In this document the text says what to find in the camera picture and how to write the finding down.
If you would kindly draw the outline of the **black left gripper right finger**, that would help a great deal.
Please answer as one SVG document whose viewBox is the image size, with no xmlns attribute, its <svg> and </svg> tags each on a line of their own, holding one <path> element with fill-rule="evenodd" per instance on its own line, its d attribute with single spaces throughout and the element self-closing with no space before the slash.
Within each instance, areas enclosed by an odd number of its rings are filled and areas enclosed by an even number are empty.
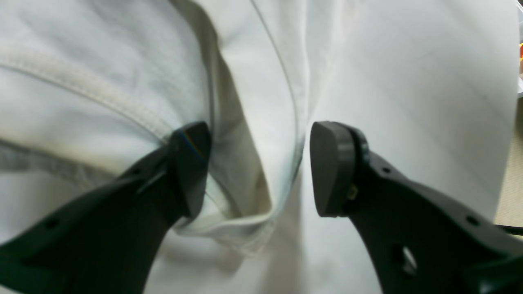
<svg viewBox="0 0 523 294">
<path fill-rule="evenodd" d="M 316 211 L 351 220 L 384 294 L 521 294 L 513 229 L 408 179 L 359 129 L 315 122 L 309 143 Z"/>
</svg>

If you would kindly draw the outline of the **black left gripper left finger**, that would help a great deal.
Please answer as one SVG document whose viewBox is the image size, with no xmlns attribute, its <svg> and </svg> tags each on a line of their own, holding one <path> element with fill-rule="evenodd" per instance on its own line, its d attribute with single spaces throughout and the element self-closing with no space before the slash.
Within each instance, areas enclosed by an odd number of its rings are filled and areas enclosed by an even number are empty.
<svg viewBox="0 0 523 294">
<path fill-rule="evenodd" d="M 1 285 L 23 294 L 141 294 L 166 233 L 201 212 L 212 139 L 205 122 L 113 182 L 1 245 Z"/>
</svg>

